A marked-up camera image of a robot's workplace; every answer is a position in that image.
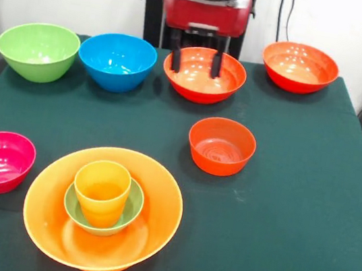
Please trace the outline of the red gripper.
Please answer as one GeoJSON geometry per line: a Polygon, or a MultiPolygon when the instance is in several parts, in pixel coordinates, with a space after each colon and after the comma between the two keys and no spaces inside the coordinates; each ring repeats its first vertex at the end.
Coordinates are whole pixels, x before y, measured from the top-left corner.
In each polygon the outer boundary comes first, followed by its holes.
{"type": "Polygon", "coordinates": [[[219,35],[216,38],[217,48],[211,64],[210,77],[220,76],[222,57],[227,47],[228,37],[238,37],[244,33],[253,1],[163,1],[166,22],[169,27],[174,28],[171,70],[175,73],[180,71],[182,30],[209,30],[219,35]]]}

